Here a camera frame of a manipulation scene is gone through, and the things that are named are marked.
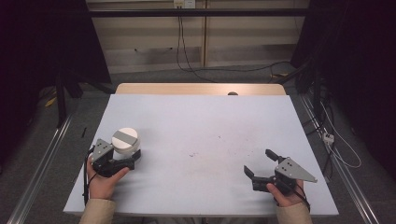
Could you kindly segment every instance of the hand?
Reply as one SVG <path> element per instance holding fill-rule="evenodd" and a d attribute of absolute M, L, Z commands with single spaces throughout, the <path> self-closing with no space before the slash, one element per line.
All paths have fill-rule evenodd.
<path fill-rule="evenodd" d="M 91 158 L 87 162 L 88 179 L 91 180 L 93 177 L 90 183 L 90 198 L 110 200 L 114 187 L 129 172 L 129 168 L 125 167 L 111 177 L 103 177 L 96 174 L 90 161 Z"/>
<path fill-rule="evenodd" d="M 304 193 L 302 191 L 303 186 L 304 186 L 304 181 L 303 180 L 297 180 L 297 185 L 300 186 L 301 188 L 297 187 L 295 188 L 295 190 L 304 196 Z M 295 205 L 297 203 L 301 203 L 303 200 L 301 198 L 299 198 L 295 193 L 291 193 L 287 196 L 283 195 L 279 189 L 273 185 L 273 184 L 267 184 L 267 188 L 270 191 L 270 193 L 272 193 L 275 197 L 275 199 L 277 200 L 277 202 L 279 203 L 279 206 L 281 207 L 288 207 L 288 206 L 292 206 Z"/>

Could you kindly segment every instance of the white cylinder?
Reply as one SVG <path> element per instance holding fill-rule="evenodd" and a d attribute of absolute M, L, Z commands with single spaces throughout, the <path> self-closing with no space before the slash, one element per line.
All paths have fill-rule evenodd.
<path fill-rule="evenodd" d="M 137 131 L 132 128 L 122 128 L 116 131 L 111 138 L 111 143 L 114 150 L 125 157 L 131 157 L 140 147 Z"/>

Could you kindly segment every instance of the gray carpet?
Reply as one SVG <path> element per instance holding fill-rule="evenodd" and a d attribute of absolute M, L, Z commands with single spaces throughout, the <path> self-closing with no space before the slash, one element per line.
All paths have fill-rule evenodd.
<path fill-rule="evenodd" d="M 260 66 L 234 66 L 227 69 L 252 69 Z M 272 69 L 274 74 L 287 73 L 292 67 L 287 64 L 275 65 Z M 221 83 L 266 83 L 271 79 L 269 68 L 252 72 L 231 71 L 200 71 L 199 76 L 209 78 Z M 195 74 L 174 71 L 142 72 L 132 75 L 112 75 L 113 84 L 107 85 L 115 88 L 122 82 L 206 82 Z M 56 157 L 46 173 L 44 182 L 36 195 L 25 223 L 77 223 L 79 218 L 63 213 L 68 195 L 74 186 L 74 179 L 78 175 L 86 150 L 90 147 L 101 117 L 105 111 L 109 96 L 81 84 L 84 94 L 81 99 L 67 98 L 68 105 L 77 105 L 68 131 L 61 143 Z M 284 85 L 287 94 L 294 103 L 301 122 L 310 120 L 300 96 L 296 93 L 293 82 Z M 20 146 L 10 160 L 3 164 L 3 173 L 0 175 L 0 223 L 7 223 L 18 199 L 27 187 L 30 177 L 40 163 L 50 140 L 55 133 L 57 125 L 56 104 L 44 107 L 48 100 L 43 98 L 37 105 L 35 118 L 30 124 L 28 132 Z M 342 108 L 337 107 L 336 101 L 332 101 L 332 109 L 335 114 L 335 126 L 337 131 L 352 145 L 361 156 L 362 166 L 358 169 L 350 169 L 362 191 L 367 196 L 381 223 L 394 223 L 396 221 L 396 183 L 389 177 L 387 172 L 368 153 L 364 143 L 355 136 L 351 127 L 342 113 Z M 305 131 L 314 129 L 312 124 L 306 125 Z M 320 167 L 326 161 L 326 152 L 318 135 L 312 133 L 307 136 L 311 147 L 317 157 Z M 336 145 L 343 157 L 351 163 L 356 159 L 347 146 L 341 141 Z M 365 223 L 355 203 L 351 199 L 343 180 L 333 169 L 329 189 L 335 200 L 340 216 L 317 217 L 314 223 Z M 114 223 L 140 223 L 140 217 L 115 216 Z"/>

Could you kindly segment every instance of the silver gripper plate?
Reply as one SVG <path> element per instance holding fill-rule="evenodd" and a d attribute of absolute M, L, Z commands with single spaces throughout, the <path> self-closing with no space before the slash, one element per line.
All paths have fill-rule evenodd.
<path fill-rule="evenodd" d="M 301 179 L 309 182 L 317 183 L 318 180 L 309 174 L 303 167 L 291 158 L 286 158 L 277 167 L 276 171 L 290 179 Z"/>
<path fill-rule="evenodd" d="M 111 149 L 113 149 L 113 146 L 111 146 L 109 143 L 99 138 L 96 141 L 95 149 L 93 150 L 92 153 L 92 162 L 95 162 L 99 158 L 106 155 L 106 153 Z"/>

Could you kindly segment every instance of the sleeve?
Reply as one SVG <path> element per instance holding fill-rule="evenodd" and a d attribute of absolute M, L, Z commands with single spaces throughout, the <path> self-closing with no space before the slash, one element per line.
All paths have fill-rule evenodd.
<path fill-rule="evenodd" d="M 112 201 L 103 199 L 89 199 L 79 223 L 111 223 L 115 209 L 116 203 Z"/>
<path fill-rule="evenodd" d="M 312 224 L 308 208 L 303 203 L 289 207 L 278 207 L 276 216 L 279 224 Z"/>

